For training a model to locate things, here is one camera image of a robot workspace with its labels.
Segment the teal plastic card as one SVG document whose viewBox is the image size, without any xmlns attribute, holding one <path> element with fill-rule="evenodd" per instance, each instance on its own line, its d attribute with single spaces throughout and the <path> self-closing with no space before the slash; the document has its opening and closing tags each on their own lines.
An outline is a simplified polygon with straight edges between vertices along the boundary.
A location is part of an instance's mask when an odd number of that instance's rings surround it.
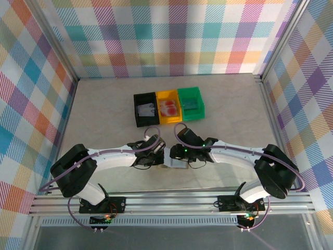
<svg viewBox="0 0 333 250">
<path fill-rule="evenodd" d="M 182 107 L 184 110 L 199 109 L 199 102 L 196 98 L 184 98 L 182 99 Z"/>
</svg>

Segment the yellow plastic bin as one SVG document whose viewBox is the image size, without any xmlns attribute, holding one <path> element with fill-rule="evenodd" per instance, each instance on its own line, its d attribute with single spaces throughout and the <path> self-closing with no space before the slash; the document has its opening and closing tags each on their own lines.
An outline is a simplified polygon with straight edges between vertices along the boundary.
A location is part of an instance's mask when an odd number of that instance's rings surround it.
<svg viewBox="0 0 333 250">
<path fill-rule="evenodd" d="M 176 108 L 178 111 L 178 115 L 175 117 L 162 117 L 160 114 L 160 106 L 159 101 L 160 100 L 169 100 L 173 99 L 176 102 Z M 158 115 L 160 124 L 168 124 L 168 123 L 177 123 L 183 121 L 183 114 L 182 114 L 182 108 L 180 104 L 180 99 L 178 96 L 177 90 L 168 90 L 168 91 L 159 91 L 156 92 L 156 100 L 157 100 L 157 107 L 158 107 Z"/>
</svg>

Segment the black plastic bin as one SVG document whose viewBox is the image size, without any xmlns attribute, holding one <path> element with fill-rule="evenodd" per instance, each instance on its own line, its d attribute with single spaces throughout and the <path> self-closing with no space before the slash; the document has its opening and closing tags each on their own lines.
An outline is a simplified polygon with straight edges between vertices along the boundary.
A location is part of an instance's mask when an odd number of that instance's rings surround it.
<svg viewBox="0 0 333 250">
<path fill-rule="evenodd" d="M 159 124 L 159 115 L 158 115 L 158 107 L 155 92 L 150 93 L 142 93 L 142 94 L 134 94 L 134 114 L 136 126 L 146 127 L 151 125 Z M 139 117 L 137 106 L 142 104 L 153 103 L 155 105 L 155 116 L 154 117 Z"/>
</svg>

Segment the green plastic bin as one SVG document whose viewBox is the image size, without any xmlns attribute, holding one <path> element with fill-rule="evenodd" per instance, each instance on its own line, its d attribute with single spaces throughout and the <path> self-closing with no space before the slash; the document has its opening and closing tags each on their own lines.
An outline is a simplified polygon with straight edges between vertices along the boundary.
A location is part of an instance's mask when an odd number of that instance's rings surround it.
<svg viewBox="0 0 333 250">
<path fill-rule="evenodd" d="M 200 89 L 198 87 L 187 87 L 177 89 L 180 104 L 183 113 L 183 121 L 200 120 L 205 118 L 205 105 L 201 96 Z M 199 109 L 184 110 L 182 107 L 182 99 L 184 98 L 196 98 L 199 102 Z"/>
</svg>

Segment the grey metal shelf plate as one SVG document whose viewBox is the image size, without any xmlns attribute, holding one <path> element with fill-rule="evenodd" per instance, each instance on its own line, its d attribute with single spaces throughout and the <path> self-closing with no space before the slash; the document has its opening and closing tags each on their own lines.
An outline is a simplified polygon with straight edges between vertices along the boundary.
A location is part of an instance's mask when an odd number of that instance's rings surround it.
<svg viewBox="0 0 333 250">
<path fill-rule="evenodd" d="M 256 229 L 236 226 L 115 226 L 105 232 L 40 218 L 21 250 L 329 250 L 310 214 L 269 215 Z"/>
</svg>

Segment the aluminium mounting rail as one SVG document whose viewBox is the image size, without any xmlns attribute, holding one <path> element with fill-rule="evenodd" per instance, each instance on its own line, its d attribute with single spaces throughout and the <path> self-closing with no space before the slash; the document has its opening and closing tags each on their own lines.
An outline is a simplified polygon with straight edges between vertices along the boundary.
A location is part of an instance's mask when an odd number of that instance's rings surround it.
<svg viewBox="0 0 333 250">
<path fill-rule="evenodd" d="M 218 215 L 221 212 L 213 203 L 219 195 L 232 192 L 209 190 L 177 190 L 175 192 L 110 193 L 110 196 L 126 197 L 123 215 L 176 216 Z M 68 215 L 68 199 L 62 195 L 38 195 L 29 211 L 30 216 Z M 313 213 L 315 208 L 308 193 L 290 192 L 287 198 L 271 198 L 270 214 Z"/>
</svg>

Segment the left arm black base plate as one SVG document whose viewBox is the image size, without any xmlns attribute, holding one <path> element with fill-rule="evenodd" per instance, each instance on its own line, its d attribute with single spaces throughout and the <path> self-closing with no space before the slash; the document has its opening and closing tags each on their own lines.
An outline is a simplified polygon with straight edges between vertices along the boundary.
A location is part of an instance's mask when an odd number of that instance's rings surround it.
<svg viewBox="0 0 333 250">
<path fill-rule="evenodd" d="M 125 212 L 126 197 L 106 197 L 97 205 L 92 205 L 84 199 L 80 199 L 80 214 L 122 214 Z"/>
</svg>

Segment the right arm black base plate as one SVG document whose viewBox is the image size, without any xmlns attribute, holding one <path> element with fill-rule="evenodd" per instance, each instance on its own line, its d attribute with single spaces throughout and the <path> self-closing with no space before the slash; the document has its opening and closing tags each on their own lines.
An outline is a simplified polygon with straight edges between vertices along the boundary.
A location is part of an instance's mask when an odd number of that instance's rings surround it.
<svg viewBox="0 0 333 250">
<path fill-rule="evenodd" d="M 262 198 L 253 203 L 248 203 L 241 197 L 235 195 L 220 195 L 213 203 L 213 206 L 219 209 L 219 212 L 227 211 L 265 211 L 265 205 Z"/>
</svg>

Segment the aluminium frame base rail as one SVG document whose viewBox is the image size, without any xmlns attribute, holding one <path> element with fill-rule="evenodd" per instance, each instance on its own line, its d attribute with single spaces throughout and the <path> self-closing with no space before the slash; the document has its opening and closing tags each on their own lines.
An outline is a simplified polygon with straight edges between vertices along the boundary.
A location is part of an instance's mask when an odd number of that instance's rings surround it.
<svg viewBox="0 0 333 250">
<path fill-rule="evenodd" d="M 65 136 L 66 128 L 67 128 L 67 125 L 69 122 L 77 87 L 78 87 L 78 81 L 73 81 L 73 83 L 70 87 L 69 95 L 65 102 L 65 107 L 62 112 L 62 120 L 59 124 L 60 136 L 57 141 L 58 143 L 57 143 L 57 150 L 56 150 L 54 162 L 56 162 L 58 160 L 58 158 L 60 157 L 60 154 L 61 154 L 62 142 L 63 142 L 63 138 Z"/>
<path fill-rule="evenodd" d="M 259 153 L 260 159 L 255 162 L 254 169 L 264 188 L 272 188 L 273 191 L 289 191 L 297 178 L 296 171 L 285 162 L 288 157 L 280 148 L 280 134 L 264 85 L 259 78 L 256 78 L 255 82 L 259 85 L 270 126 L 278 144 L 268 144 L 263 152 Z"/>
</svg>

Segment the aluminium frame corner post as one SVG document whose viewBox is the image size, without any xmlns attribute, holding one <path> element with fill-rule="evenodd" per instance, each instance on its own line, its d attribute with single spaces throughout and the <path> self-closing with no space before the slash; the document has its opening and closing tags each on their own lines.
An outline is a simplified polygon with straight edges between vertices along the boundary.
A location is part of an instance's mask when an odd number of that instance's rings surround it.
<svg viewBox="0 0 333 250">
<path fill-rule="evenodd" d="M 311 0 L 284 0 L 253 75 L 265 82 Z"/>
<path fill-rule="evenodd" d="M 42 9 L 40 8 L 37 0 L 24 0 L 26 5 L 28 6 L 29 10 L 31 11 L 32 15 L 36 19 L 36 22 L 41 27 L 45 37 L 49 41 L 51 47 L 54 49 L 56 55 L 58 56 L 59 60 L 63 64 L 64 68 L 66 69 L 67 73 L 73 78 L 75 83 L 78 83 L 80 78 L 75 73 L 72 64 L 65 53 L 65 50 L 61 47 L 60 41 L 56 37 L 51 25 L 49 24 L 47 18 L 45 17 Z"/>
</svg>

